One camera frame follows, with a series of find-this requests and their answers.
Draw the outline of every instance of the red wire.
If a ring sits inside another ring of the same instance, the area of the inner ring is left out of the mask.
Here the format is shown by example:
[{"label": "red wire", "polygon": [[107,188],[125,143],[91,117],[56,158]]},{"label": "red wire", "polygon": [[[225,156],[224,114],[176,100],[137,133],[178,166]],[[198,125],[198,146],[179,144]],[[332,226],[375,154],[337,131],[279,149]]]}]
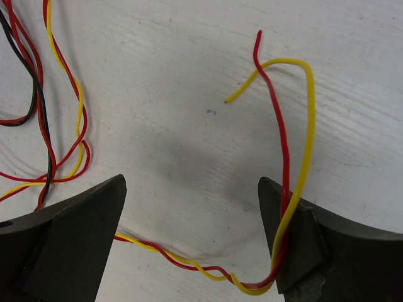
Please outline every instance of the red wire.
[{"label": "red wire", "polygon": [[[81,170],[80,172],[78,172],[76,175],[74,175],[74,176],[72,176],[72,177],[70,177],[70,178],[68,178],[68,179],[55,179],[53,182],[66,182],[66,181],[71,181],[71,180],[73,180],[73,179],[76,179],[76,178],[82,176],[82,175],[87,171],[88,166],[89,166],[89,162],[90,162],[90,160],[91,160],[91,153],[90,153],[90,151],[89,151],[88,144],[87,144],[85,141],[82,141],[82,144],[84,145],[84,148],[86,149],[86,162],[85,162],[84,167],[82,168],[82,170]],[[44,174],[43,176],[39,177],[38,179],[34,179],[34,181],[35,181],[35,182],[37,182],[37,181],[42,181],[43,178],[45,178],[46,175],[47,175],[47,174]],[[18,190],[16,190],[16,191],[12,192],[12,193],[9,193],[8,195],[6,195],[6,196],[0,198],[0,202],[3,201],[3,200],[5,200],[5,199],[7,199],[7,198],[10,198],[10,197],[14,196],[15,194],[18,194],[18,193],[24,191],[25,189],[28,189],[28,187],[22,187],[21,189],[18,189]]]},{"label": "red wire", "polygon": [[262,37],[262,31],[259,30],[253,50],[253,61],[258,72],[260,73],[264,81],[267,83],[267,87],[269,88],[271,102],[273,103],[273,108],[275,110],[276,119],[278,123],[278,129],[280,131],[281,150],[283,152],[283,194],[281,200],[281,217],[283,217],[284,212],[287,209],[290,196],[290,151],[288,150],[287,131],[285,129],[283,115],[281,114],[280,105],[276,97],[273,83],[270,81],[270,78],[268,77],[268,75],[266,74],[266,72],[263,70],[263,68],[260,66],[259,63],[258,52],[261,37]]},{"label": "red wire", "polygon": [[[259,63],[259,59],[258,59],[258,52],[259,52],[259,44],[260,44],[260,41],[261,41],[261,35],[262,35],[262,31],[260,30],[258,32],[257,37],[256,37],[256,43],[255,43],[254,50],[253,50],[253,60],[254,60],[254,63],[256,65],[257,70],[259,71],[259,73],[261,74],[261,76],[263,77],[263,79],[266,81],[266,83],[268,85],[269,92],[270,92],[270,97],[271,97],[273,107],[274,107],[275,113],[276,113],[278,128],[279,128],[279,131],[280,131],[281,150],[283,152],[283,192],[282,192],[282,197],[281,197],[281,214],[280,214],[280,216],[283,217],[284,212],[287,209],[289,199],[290,199],[290,152],[288,150],[288,142],[287,142],[287,133],[286,133],[286,129],[285,129],[285,123],[284,123],[283,116],[281,114],[281,108],[280,108],[280,105],[278,103],[273,84],[271,83],[270,78],[267,76],[267,74],[261,68],[260,63]],[[118,236],[115,236],[115,240],[124,241],[124,242],[130,242],[130,241],[125,240],[123,238],[120,238]],[[176,265],[176,266],[178,266],[180,268],[187,269],[187,270],[190,270],[190,271],[197,271],[198,270],[196,267],[186,266],[186,265],[184,265],[182,263],[179,263],[178,261],[175,261],[160,246],[158,246],[155,243],[148,242],[148,241],[143,241],[143,240],[140,240],[140,242],[142,244],[148,245],[150,247],[154,247],[168,261],[170,261],[171,263],[173,263],[174,265]],[[261,281],[259,283],[242,283],[242,285],[245,286],[246,288],[249,288],[249,289],[259,289],[259,288],[265,287],[265,286],[269,285],[270,283],[272,283],[276,279],[276,276],[278,275],[278,273],[280,272],[280,269],[281,269],[281,267],[283,265],[283,261],[285,259],[286,254],[287,254],[287,248],[288,248],[288,236],[285,236],[284,239],[283,239],[283,244],[281,245],[281,250],[280,250],[280,254],[278,256],[277,262],[276,262],[274,268],[271,270],[269,276],[265,280],[263,280],[263,281]],[[206,270],[206,271],[219,271],[232,284],[234,283],[232,278],[231,278],[231,276],[230,276],[230,274],[225,269],[223,269],[222,267],[208,266],[208,267],[203,267],[203,269]]]},{"label": "red wire", "polygon": [[[115,240],[118,241],[122,241],[122,242],[130,242],[124,238],[115,236]],[[165,250],[160,247],[158,244],[154,243],[154,242],[150,242],[150,241],[145,241],[145,240],[139,240],[140,243],[144,244],[144,245],[148,245],[149,247],[153,247],[154,249],[156,249],[161,255],[163,255],[168,261],[170,261],[170,263],[182,268],[182,269],[186,269],[188,271],[198,271],[197,267],[194,266],[187,266],[185,264],[182,264],[178,261],[176,261],[175,259],[173,259],[170,255],[168,255]],[[230,281],[232,284],[234,283],[232,280],[231,275],[222,267],[220,266],[204,266],[203,269],[205,271],[218,271],[220,272],[223,276],[225,276],[228,281]],[[275,265],[273,272],[278,272],[280,270],[280,265]],[[253,283],[242,283],[243,286],[249,288],[249,289],[257,289],[255,288],[255,284]]]},{"label": "red wire", "polygon": [[15,118],[13,120],[0,120],[0,125],[10,125],[10,124],[14,124],[14,123],[19,123],[21,121],[23,121],[25,119],[25,116],[22,116],[21,118]]},{"label": "red wire", "polygon": [[[17,18],[16,18],[15,14],[14,14],[14,11],[13,11],[12,0],[6,1],[6,7],[7,7],[7,10],[8,10],[8,14],[9,14],[10,26],[11,26],[11,29],[12,29],[12,32],[13,32],[13,35],[14,35],[14,40],[16,41],[17,46],[20,49],[21,54],[24,56],[25,60],[29,63],[30,67],[33,70],[36,70],[35,66],[30,62],[29,56],[28,56],[27,52],[25,51],[25,49],[23,47],[23,44],[22,44],[22,42],[20,40],[20,36],[18,34],[18,30],[17,30],[17,26],[16,26],[16,19]],[[40,63],[39,55],[37,55],[37,56],[34,55],[34,57],[35,57],[35,60],[37,61],[37,65],[38,65],[37,76],[39,77],[41,87],[43,87],[42,63]],[[42,109],[42,105],[41,105],[41,102],[39,101],[38,102],[38,111],[41,112],[41,109]],[[48,154],[50,156],[52,166],[54,167],[52,169],[52,175],[50,176],[50,180],[53,181],[53,179],[54,179],[54,177],[56,175],[56,170],[57,170],[56,156],[55,156],[55,153],[53,151],[52,144],[50,143],[50,138],[46,134],[46,130],[45,130],[45,127],[44,127],[43,118],[42,118],[41,114],[38,114],[38,123],[39,123],[39,128],[40,128],[43,140],[45,141],[45,144],[46,144],[47,149],[48,149]],[[38,210],[42,209],[42,207],[43,207],[42,204],[43,204],[44,193],[45,193],[45,187],[43,187],[43,190],[42,190],[41,194],[39,195],[38,207],[37,207]]]},{"label": "red wire", "polygon": [[[34,54],[34,58],[35,58],[35,60],[36,60],[36,62],[37,62],[37,65],[38,65],[37,75],[38,75],[38,77],[39,77],[40,84],[41,84],[41,86],[43,87],[43,69],[42,69],[42,63],[41,63],[41,61],[40,61],[39,54],[38,54],[38,52],[37,52],[35,46],[34,46],[33,43],[31,42],[30,37],[28,36],[28,34],[26,33],[26,31],[25,31],[24,28],[22,27],[21,23],[19,22],[19,20],[17,19],[17,17],[16,17],[15,14],[13,13],[13,7],[12,7],[11,0],[2,0],[2,1],[3,1],[3,3],[6,5],[6,7],[7,7],[7,9],[8,9],[9,18],[10,18],[10,23],[11,23],[11,29],[12,29],[12,31],[13,31],[13,35],[16,37],[15,40],[16,40],[17,45],[19,46],[20,51],[21,51],[21,53],[23,54],[24,58],[27,60],[28,54],[26,53],[25,49],[22,47],[22,43],[21,43],[21,40],[20,40],[20,38],[19,38],[19,36],[18,36],[18,32],[17,32],[16,27],[18,27],[18,28],[20,29],[21,33],[23,34],[25,40],[26,40],[27,43],[29,44],[29,46],[30,46],[30,48],[31,48],[31,50],[32,50],[32,52],[33,52],[33,54]],[[44,20],[46,20],[46,15],[47,15],[46,6],[47,6],[47,1],[44,1],[44,2],[43,2],[43,7],[44,7],[44,10],[43,10],[43,18],[44,18]],[[70,82],[71,82],[71,84],[72,84],[73,90],[74,90],[76,96],[79,98],[78,88],[77,88],[77,85],[76,85],[76,83],[75,83],[75,81],[74,81],[74,78],[73,78],[73,76],[72,76],[72,74],[71,74],[70,68],[69,68],[69,66],[67,65],[66,61],[64,60],[64,57],[63,57],[63,55],[62,55],[62,53],[61,53],[61,51],[60,51],[60,48],[59,48],[59,46],[57,45],[55,39],[54,39],[54,43],[55,43],[56,51],[57,51],[57,53],[58,53],[58,55],[59,55],[59,57],[60,57],[60,60],[62,61],[62,64],[63,64],[63,66],[65,67],[65,69],[66,69],[66,71],[67,71],[67,75],[68,75],[68,77],[69,77],[69,79],[70,79]],[[38,109],[39,109],[39,110],[41,109],[41,107],[40,107],[40,101],[38,102]],[[70,148],[70,150],[68,151],[68,153],[66,154],[66,156],[65,156],[58,164],[56,164],[56,159],[55,159],[55,157],[54,157],[54,152],[53,152],[53,150],[52,150],[52,146],[51,146],[49,140],[47,140],[47,136],[46,136],[46,133],[45,133],[45,129],[44,129],[44,127],[43,127],[43,120],[42,120],[42,117],[41,117],[41,115],[38,115],[38,121],[39,121],[39,124],[40,124],[40,130],[41,130],[42,136],[43,136],[43,138],[44,138],[44,140],[45,140],[45,143],[47,144],[48,150],[50,149],[50,155],[51,155],[51,159],[52,159],[52,164],[53,164],[53,166],[55,167],[55,168],[54,168],[54,171],[53,171],[53,173],[52,173],[52,182],[66,182],[66,181],[71,181],[71,180],[73,180],[73,179],[78,178],[79,176],[81,176],[81,175],[88,169],[89,162],[90,162],[90,158],[91,158],[91,152],[90,152],[90,149],[89,149],[88,144],[85,142],[85,140],[83,140],[83,138],[84,138],[84,136],[85,136],[85,134],[86,134],[86,131],[87,131],[87,129],[88,129],[88,115],[87,115],[87,112],[86,112],[86,108],[85,108],[85,107],[83,107],[82,114],[83,114],[83,126],[82,126],[82,131],[81,131],[81,133],[80,133],[80,136],[79,136],[79,137],[77,138],[77,140],[74,142],[73,146]],[[56,171],[57,171],[57,168],[59,168],[61,165],[63,165],[63,164],[69,159],[69,157],[70,157],[70,156],[72,155],[72,153],[75,151],[75,149],[76,149],[77,146],[80,144],[80,142],[82,142],[82,144],[84,145],[84,148],[85,148],[85,150],[86,150],[86,162],[85,162],[85,164],[84,164],[83,169],[82,169],[78,174],[76,174],[75,176],[69,177],[69,178],[67,178],[67,179],[54,179],[55,174],[56,174]],[[3,173],[3,172],[0,172],[0,176],[6,177],[6,178],[8,178],[8,179],[12,179],[12,180],[14,180],[14,181],[37,182],[37,181],[43,180],[43,178],[46,176],[46,174],[42,175],[41,177],[39,177],[39,178],[37,178],[37,179],[26,179],[26,178],[14,177],[14,176],[11,176],[11,175],[6,174],[6,173]],[[7,195],[7,196],[5,196],[5,197],[3,197],[3,198],[0,198],[0,201],[5,200],[6,198],[9,198],[9,197],[11,197],[11,196],[13,196],[13,195],[15,195],[15,194],[17,194],[17,193],[19,193],[19,192],[25,190],[25,189],[26,189],[26,187],[21,188],[21,189],[15,191],[15,192],[12,192],[12,193],[10,193],[9,195]],[[45,190],[45,188],[42,189],[42,191],[41,191],[41,193],[40,193],[40,196],[39,196],[39,199],[38,199],[38,210],[40,210],[40,209],[42,208],[43,194],[44,194],[44,192],[45,192],[44,190]]]}]

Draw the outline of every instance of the table surface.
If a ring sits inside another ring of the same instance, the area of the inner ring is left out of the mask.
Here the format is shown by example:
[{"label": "table surface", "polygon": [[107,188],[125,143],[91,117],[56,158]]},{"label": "table surface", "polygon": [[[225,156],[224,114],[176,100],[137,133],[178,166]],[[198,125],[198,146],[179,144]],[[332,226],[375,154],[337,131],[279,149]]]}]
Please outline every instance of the table surface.
[{"label": "table surface", "polygon": [[[38,0],[14,1],[45,67],[52,141],[74,141],[77,101],[47,42]],[[224,104],[261,60],[295,57],[314,70],[317,132],[303,197],[354,221],[403,232],[403,3],[316,0],[54,1],[54,34],[84,86],[94,157],[79,180],[54,186],[47,204],[115,174],[128,194],[120,227],[239,279],[267,276],[270,255],[257,183],[281,181],[275,115],[261,79]],[[27,111],[31,80],[0,40],[3,116]],[[287,124],[292,186],[307,122],[304,73],[268,69]],[[36,119],[0,128],[1,170],[37,176],[47,153]],[[73,166],[69,162],[61,174]],[[15,183],[1,179],[3,191]],[[0,220],[33,210],[39,188],[1,204]],[[283,301],[250,298],[228,282],[172,266],[116,242],[99,289],[106,301]]]}]

